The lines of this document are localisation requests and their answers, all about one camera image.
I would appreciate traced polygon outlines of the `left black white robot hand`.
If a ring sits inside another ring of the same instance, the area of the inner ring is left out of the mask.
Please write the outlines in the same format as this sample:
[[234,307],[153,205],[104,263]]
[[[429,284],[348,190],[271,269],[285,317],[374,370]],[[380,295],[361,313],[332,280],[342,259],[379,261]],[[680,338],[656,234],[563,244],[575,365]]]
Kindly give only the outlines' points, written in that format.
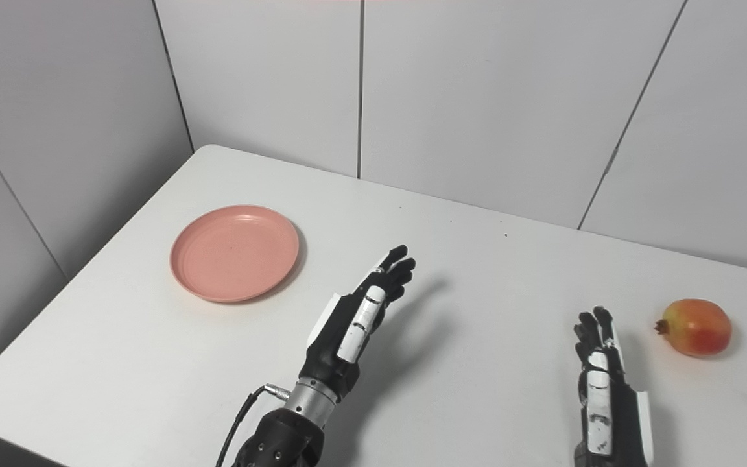
[[333,293],[307,341],[300,379],[316,381],[342,401],[353,389],[359,359],[370,337],[381,326],[386,309],[402,298],[417,263],[399,245],[375,264],[347,294]]

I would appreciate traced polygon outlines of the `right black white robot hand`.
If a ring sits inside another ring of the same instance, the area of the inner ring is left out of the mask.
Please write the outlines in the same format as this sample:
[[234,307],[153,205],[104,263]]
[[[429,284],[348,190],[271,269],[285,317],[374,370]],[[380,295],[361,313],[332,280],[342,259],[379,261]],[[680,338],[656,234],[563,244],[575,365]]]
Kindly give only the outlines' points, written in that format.
[[649,398],[626,381],[623,353],[610,311],[597,305],[573,326],[581,362],[578,398],[581,441],[575,466],[652,466],[654,443]]

